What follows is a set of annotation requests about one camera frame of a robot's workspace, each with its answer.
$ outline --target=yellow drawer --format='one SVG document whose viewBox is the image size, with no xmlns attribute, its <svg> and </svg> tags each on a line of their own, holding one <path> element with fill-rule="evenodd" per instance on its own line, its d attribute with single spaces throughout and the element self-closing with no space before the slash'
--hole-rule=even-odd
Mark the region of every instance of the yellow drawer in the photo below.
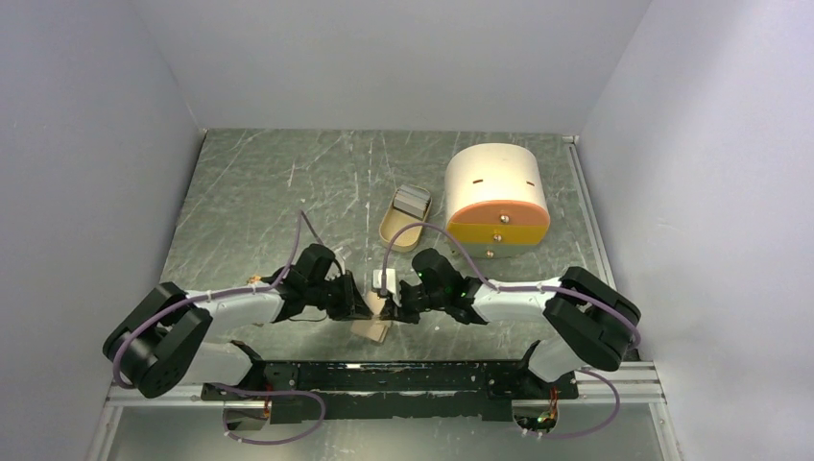
<svg viewBox="0 0 814 461">
<path fill-rule="evenodd" d="M 455 238 L 465 243 L 536 245 L 545 236 L 548 226 L 449 223 L 446 229 Z"/>
</svg>

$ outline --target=white wall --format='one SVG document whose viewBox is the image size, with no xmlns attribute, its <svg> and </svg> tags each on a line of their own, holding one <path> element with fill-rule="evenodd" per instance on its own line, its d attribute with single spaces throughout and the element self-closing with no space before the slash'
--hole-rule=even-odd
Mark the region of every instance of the white wall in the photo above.
<svg viewBox="0 0 814 461">
<path fill-rule="evenodd" d="M 814 452 L 814 4 L 654 0 L 582 132 L 686 459 Z"/>
<path fill-rule="evenodd" d="M 200 136 L 126 0 L 5 0 L 0 43 L 0 458 L 82 459 Z"/>
<path fill-rule="evenodd" d="M 209 128 L 577 133 L 650 0 L 134 0 Z"/>
</svg>

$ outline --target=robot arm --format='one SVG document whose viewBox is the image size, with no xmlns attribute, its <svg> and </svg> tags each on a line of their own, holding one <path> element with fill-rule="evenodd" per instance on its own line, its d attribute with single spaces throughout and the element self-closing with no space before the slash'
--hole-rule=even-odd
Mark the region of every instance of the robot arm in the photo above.
<svg viewBox="0 0 814 461">
<path fill-rule="evenodd" d="M 441 310 L 464 324 L 487 324 L 500 320 L 547 322 L 558 333 L 554 339 L 529 350 L 529 371 L 546 382 L 590 365 L 599 370 L 618 370 L 633 340 L 633 333 L 607 312 L 574 297 L 541 291 L 511 291 L 517 286 L 556 286 L 577 291 L 607 304 L 631 324 L 641 317 L 638 308 L 589 271 L 569 268 L 560 278 L 539 282 L 500 282 L 463 277 L 434 249 L 413 258 L 421 284 L 400 283 L 400 305 L 391 293 L 382 312 L 384 319 L 417 323 L 419 314 Z"/>
<path fill-rule="evenodd" d="M 168 315 L 131 343 L 122 360 L 122 373 L 147 398 L 158 397 L 178 384 L 223 383 L 262 389 L 262 358 L 245 344 L 224 339 L 224 333 L 244 325 L 290 319 L 306 305 L 326 311 L 332 320 L 371 318 L 350 271 L 328 277 L 334 264 L 342 266 L 333 252 L 314 244 L 302 252 L 275 290 L 260 288 L 268 286 L 282 269 L 261 279 L 255 293 L 192 303 Z M 572 297 L 500 290 L 529 282 L 494 282 L 494 289 L 479 279 L 463 277 L 432 249 L 418 253 L 413 268 L 421 284 L 402 281 L 397 293 L 395 284 L 389 284 L 380 315 L 383 320 L 417 323 L 421 312 L 441 310 L 463 324 L 515 320 L 548 322 L 554 327 L 557 337 L 537 342 L 526 352 L 518 370 L 522 380 L 551 383 L 586 364 L 614 371 L 630 344 L 631 332 L 618 320 L 594 307 L 581 309 Z M 584 269 L 572 267 L 561 278 L 542 284 L 590 295 L 634 325 L 638 323 L 638 309 Z M 162 283 L 110 335 L 103 348 L 105 356 L 112 360 L 130 332 L 162 309 L 201 294 L 205 295 L 184 292 L 172 282 Z M 539 389 L 543 383 L 533 387 Z"/>
</svg>

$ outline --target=scratched metal surface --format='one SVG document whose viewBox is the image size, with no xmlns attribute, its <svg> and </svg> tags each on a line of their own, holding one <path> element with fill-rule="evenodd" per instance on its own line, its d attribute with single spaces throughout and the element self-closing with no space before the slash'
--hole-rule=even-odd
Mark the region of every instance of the scratched metal surface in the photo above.
<svg viewBox="0 0 814 461">
<path fill-rule="evenodd" d="M 307 211 L 329 247 L 350 249 L 348 268 L 369 286 L 384 247 L 378 226 L 395 188 L 414 183 L 430 190 L 430 222 L 443 223 L 443 173 L 462 149 L 509 142 L 538 158 L 551 229 L 526 255 L 478 259 L 482 270 L 505 281 L 549 279 L 571 265 L 597 273 L 584 204 L 559 136 L 520 133 L 380 132 L 312 130 L 211 130 L 178 220 L 164 280 L 205 290 L 239 285 L 253 274 L 270 275 L 291 250 L 295 212 Z M 304 244 L 311 242 L 310 237 Z M 448 244 L 426 231 L 418 250 Z M 393 255 L 401 277 L 417 281 L 412 255 Z M 453 264 L 472 275 L 460 257 Z M 303 318 L 322 314 L 306 312 Z M 547 324 L 499 322 L 462 326 L 440 312 L 419 325 L 394 325 L 384 344 L 355 336 L 350 324 L 280 323 L 232 334 L 267 359 L 487 359 L 519 358 L 529 345 L 550 338 Z"/>
</svg>

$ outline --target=round container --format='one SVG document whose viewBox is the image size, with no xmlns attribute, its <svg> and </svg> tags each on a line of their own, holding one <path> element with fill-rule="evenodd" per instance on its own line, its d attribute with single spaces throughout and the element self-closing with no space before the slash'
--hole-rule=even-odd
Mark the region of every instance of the round container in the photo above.
<svg viewBox="0 0 814 461">
<path fill-rule="evenodd" d="M 473 257 L 533 249 L 551 224 L 534 154 L 514 144 L 478 144 L 446 167 L 446 229 Z"/>
</svg>

